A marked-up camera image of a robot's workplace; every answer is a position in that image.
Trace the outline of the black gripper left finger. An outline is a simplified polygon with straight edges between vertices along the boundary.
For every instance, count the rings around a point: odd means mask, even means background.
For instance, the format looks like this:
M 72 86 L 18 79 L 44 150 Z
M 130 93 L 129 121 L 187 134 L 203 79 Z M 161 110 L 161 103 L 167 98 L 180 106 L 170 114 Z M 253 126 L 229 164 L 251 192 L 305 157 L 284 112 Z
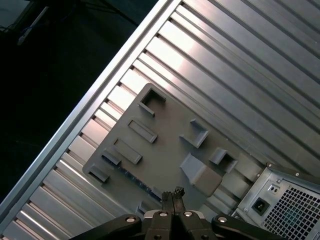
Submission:
M 162 193 L 162 209 L 143 218 L 125 214 L 74 237 L 75 240 L 169 240 L 174 217 L 173 195 Z

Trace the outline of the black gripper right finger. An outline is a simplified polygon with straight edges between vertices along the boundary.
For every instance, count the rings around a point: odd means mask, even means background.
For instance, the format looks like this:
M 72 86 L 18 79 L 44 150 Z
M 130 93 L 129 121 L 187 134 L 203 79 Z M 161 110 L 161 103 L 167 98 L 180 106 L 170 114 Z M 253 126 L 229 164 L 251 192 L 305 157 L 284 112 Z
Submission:
M 175 217 L 173 240 L 282 240 L 279 235 L 225 214 L 212 220 L 200 217 L 195 210 L 187 210 L 183 202 L 184 188 L 177 186 L 172 193 Z

